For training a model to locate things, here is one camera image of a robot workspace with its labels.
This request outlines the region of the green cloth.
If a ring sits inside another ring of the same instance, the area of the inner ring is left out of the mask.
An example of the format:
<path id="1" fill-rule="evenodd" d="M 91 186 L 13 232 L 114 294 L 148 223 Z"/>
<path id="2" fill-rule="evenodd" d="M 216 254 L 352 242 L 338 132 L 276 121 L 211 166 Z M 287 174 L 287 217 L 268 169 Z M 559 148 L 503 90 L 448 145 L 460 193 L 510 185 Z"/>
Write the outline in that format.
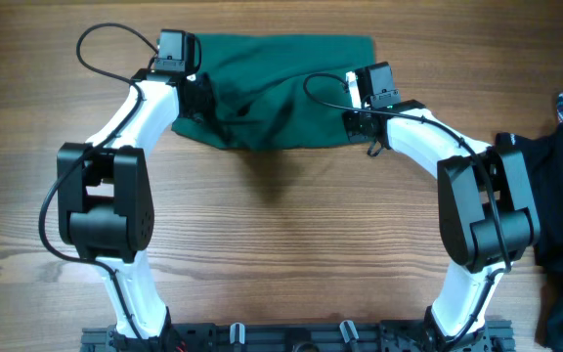
<path id="1" fill-rule="evenodd" d="M 218 149 L 252 151 L 348 144 L 342 108 L 345 73 L 374 64 L 361 35 L 202 34 L 198 76 L 207 105 L 179 117 L 174 133 Z"/>

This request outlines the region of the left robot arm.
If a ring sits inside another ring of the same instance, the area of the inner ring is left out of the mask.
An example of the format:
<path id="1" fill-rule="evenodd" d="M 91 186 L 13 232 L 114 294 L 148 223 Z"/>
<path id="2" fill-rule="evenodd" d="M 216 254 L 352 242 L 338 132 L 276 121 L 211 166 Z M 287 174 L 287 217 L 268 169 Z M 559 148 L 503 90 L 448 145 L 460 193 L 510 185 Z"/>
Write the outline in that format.
<path id="1" fill-rule="evenodd" d="M 201 44 L 164 29 L 147 67 L 123 81 L 129 93 L 111 120 L 83 143 L 57 154 L 58 178 L 45 203 L 58 202 L 59 232 L 73 262 L 100 273 L 116 315 L 114 338 L 126 350 L 158 348 L 174 337 L 147 255 L 154 209 L 147 158 L 180 117 L 209 107 L 196 89 Z"/>

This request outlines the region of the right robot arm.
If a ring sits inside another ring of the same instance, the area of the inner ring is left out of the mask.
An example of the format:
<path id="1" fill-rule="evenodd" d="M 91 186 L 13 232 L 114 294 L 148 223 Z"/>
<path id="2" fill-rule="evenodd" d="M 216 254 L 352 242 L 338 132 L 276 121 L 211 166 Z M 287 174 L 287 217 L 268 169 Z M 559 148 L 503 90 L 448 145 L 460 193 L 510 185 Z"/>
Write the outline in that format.
<path id="1" fill-rule="evenodd" d="M 386 63 L 346 72 L 345 89 L 350 139 L 369 140 L 371 156 L 404 154 L 437 181 L 440 236 L 451 262 L 425 320 L 438 342 L 457 344 L 485 327 L 498 282 L 540 239 L 524 156 L 466 137 L 424 104 L 401 100 Z"/>

